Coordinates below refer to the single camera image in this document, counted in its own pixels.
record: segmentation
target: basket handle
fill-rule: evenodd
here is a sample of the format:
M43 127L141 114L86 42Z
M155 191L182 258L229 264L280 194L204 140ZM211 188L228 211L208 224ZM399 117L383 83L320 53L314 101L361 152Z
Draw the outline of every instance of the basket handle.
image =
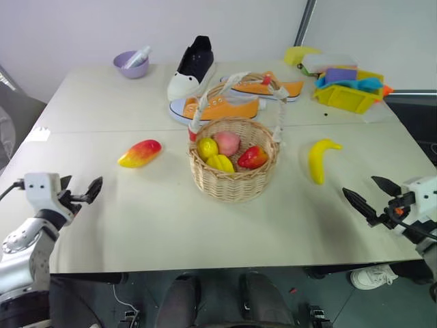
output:
M260 73L241 72L231 75L228 80L219 83L202 95L199 100L199 106L197 106L196 112L194 114L194 118L191 121L190 125L188 125L188 134L190 136L191 142L196 142L197 132L199 132L200 129L200 119L202 117L204 109L208 106L208 101L210 101L211 98L218 96L219 94L225 93L227 90L229 90L231 87L241 81L267 85L268 91L273 94L273 96L277 100L279 100L280 107L278 122L276 128L274 129L272 138L275 142L281 141L281 131L283 129L285 116L285 104L287 103L287 97L289 96L288 91L281 84L274 81L269 76L263 76Z

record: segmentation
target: white shoe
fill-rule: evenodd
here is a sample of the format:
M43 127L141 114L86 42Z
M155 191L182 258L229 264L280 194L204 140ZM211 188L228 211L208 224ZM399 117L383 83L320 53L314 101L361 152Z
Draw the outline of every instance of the white shoe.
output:
M384 284L391 285L398 276L387 264L370 266L350 273L350 281L355 288L369 290Z

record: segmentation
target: black pants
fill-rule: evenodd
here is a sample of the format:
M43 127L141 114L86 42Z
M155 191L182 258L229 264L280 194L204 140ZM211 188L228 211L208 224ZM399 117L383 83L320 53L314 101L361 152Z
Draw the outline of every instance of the black pants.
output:
M431 269L424 260L413 260L390 264L391 269L400 277L409 278L415 282L432 280Z
M193 327L199 305L199 280L181 276L167 290L155 328ZM259 273L240 278L242 318L239 323L204 323L198 328L292 328L293 317L276 286Z

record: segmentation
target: wicker basket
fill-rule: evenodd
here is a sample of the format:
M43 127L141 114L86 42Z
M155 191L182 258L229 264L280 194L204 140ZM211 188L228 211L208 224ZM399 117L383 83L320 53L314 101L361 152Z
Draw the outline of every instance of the wicker basket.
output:
M281 109L279 111L278 126L273 134L262 124L246 118L212 120L199 128L200 117L208 101L212 97L226 92L240 81L247 83L268 83L269 90L280 100ZM191 171L200 190L224 202L247 201L258 196L264 190L270 181L277 162L286 98L287 92L283 87L273 80L266 80L265 77L257 73L238 73L232 75L227 82L218 84L201 97L199 108L189 126ZM211 137L219 131L231 131L240 136L240 149L229 158L234 164L235 173L226 173L206 165L197 153L196 141L204 137ZM237 160L240 155L247 148L255 145L261 146L266 151L268 155L267 162L261 167L252 170L238 166Z

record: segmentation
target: black sneaker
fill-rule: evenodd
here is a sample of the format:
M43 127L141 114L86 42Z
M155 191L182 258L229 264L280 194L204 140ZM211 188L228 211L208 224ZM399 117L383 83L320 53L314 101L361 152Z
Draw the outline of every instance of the black sneaker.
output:
M207 36L197 36L187 48L167 88L170 101L203 94L214 74L214 55Z

